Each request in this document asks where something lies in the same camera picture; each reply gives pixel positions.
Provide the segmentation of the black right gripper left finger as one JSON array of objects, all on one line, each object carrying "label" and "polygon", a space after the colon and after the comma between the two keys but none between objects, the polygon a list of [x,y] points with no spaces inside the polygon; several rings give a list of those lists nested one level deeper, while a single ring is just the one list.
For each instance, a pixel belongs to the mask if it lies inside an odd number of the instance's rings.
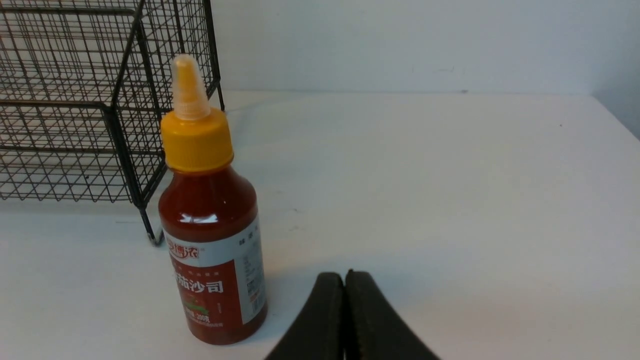
[{"label": "black right gripper left finger", "polygon": [[318,274],[306,303],[267,360],[343,360],[345,286],[338,273]]}]

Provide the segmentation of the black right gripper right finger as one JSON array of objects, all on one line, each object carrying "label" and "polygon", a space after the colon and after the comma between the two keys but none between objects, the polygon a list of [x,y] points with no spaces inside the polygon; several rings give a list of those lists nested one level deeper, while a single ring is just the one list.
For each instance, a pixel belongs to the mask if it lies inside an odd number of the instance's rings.
[{"label": "black right gripper right finger", "polygon": [[345,296],[347,360],[438,360],[395,311],[369,272],[350,269]]}]

